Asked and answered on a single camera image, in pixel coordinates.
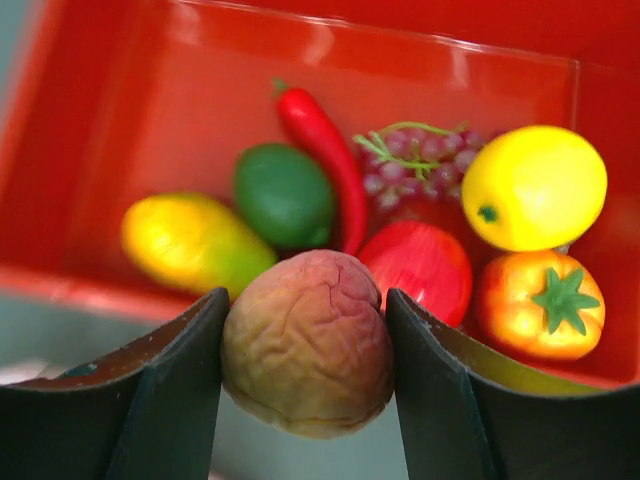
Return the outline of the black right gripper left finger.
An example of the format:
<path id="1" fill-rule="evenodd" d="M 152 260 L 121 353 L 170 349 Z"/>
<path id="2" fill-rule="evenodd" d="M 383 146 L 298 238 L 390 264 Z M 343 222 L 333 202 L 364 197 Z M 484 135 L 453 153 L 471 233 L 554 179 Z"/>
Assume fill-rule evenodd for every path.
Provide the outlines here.
<path id="1" fill-rule="evenodd" d="M 228 293 L 53 378 L 1 388 L 4 479 L 205 479 Z"/>

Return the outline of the red chili pepper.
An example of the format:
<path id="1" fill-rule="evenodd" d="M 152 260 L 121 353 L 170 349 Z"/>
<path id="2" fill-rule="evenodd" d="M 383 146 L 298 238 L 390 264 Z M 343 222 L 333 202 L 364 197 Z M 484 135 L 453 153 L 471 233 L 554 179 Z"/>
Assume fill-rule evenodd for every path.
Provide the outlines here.
<path id="1" fill-rule="evenodd" d="M 342 251 L 355 255 L 365 240 L 369 210 L 355 155 L 326 111 L 307 90 L 273 81 L 279 119 L 294 143 L 320 163 L 340 203 Z"/>

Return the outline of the pink wrinkled peach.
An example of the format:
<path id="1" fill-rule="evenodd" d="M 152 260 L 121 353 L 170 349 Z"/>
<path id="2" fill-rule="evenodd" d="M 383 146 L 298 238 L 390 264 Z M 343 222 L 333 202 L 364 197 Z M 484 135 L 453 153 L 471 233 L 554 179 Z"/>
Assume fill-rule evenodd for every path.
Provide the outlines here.
<path id="1" fill-rule="evenodd" d="M 223 385 L 276 429 L 312 439 L 356 432 L 394 391 L 381 293 L 355 257 L 313 250 L 258 276 L 223 329 Z"/>

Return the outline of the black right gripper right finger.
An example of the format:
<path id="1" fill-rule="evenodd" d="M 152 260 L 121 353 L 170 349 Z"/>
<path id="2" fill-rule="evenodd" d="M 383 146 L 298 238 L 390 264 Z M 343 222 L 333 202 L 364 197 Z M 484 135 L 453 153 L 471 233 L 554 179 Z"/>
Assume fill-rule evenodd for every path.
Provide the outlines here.
<path id="1" fill-rule="evenodd" d="M 638 386 L 601 390 L 530 368 L 399 290 L 386 318 L 409 478 L 638 478 Z"/>

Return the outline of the fruit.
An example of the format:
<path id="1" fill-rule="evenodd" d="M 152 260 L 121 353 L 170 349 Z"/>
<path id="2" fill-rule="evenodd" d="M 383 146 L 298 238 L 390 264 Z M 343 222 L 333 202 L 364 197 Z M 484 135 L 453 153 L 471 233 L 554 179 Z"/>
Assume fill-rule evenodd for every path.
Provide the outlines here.
<path id="1" fill-rule="evenodd" d="M 600 215 L 608 175 L 598 151 L 579 134 L 532 125 L 483 147 L 461 183 L 465 216 L 496 248 L 538 251 L 571 243 Z"/>

